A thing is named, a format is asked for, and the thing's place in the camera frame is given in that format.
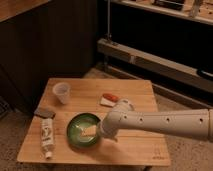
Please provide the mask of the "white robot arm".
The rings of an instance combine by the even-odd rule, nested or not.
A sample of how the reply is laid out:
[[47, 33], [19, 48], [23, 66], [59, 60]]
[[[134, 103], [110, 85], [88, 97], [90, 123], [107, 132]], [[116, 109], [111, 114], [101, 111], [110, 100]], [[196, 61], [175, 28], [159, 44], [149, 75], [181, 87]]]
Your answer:
[[129, 100], [120, 99], [96, 126], [85, 128], [82, 136], [98, 135], [115, 140], [121, 129], [213, 142], [213, 110], [137, 112]]

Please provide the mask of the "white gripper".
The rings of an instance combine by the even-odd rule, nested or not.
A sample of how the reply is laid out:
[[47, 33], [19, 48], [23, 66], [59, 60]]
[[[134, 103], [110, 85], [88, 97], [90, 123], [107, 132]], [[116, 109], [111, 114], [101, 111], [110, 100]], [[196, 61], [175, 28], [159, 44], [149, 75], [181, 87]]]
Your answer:
[[115, 137], [117, 134], [117, 130], [113, 128], [112, 126], [106, 124], [104, 121], [100, 121], [97, 125], [97, 128], [95, 126], [90, 126], [88, 128], [85, 128], [81, 135], [86, 136], [95, 136], [96, 130], [99, 136], [104, 138], [109, 138], [112, 141], [118, 142], [118, 139]]

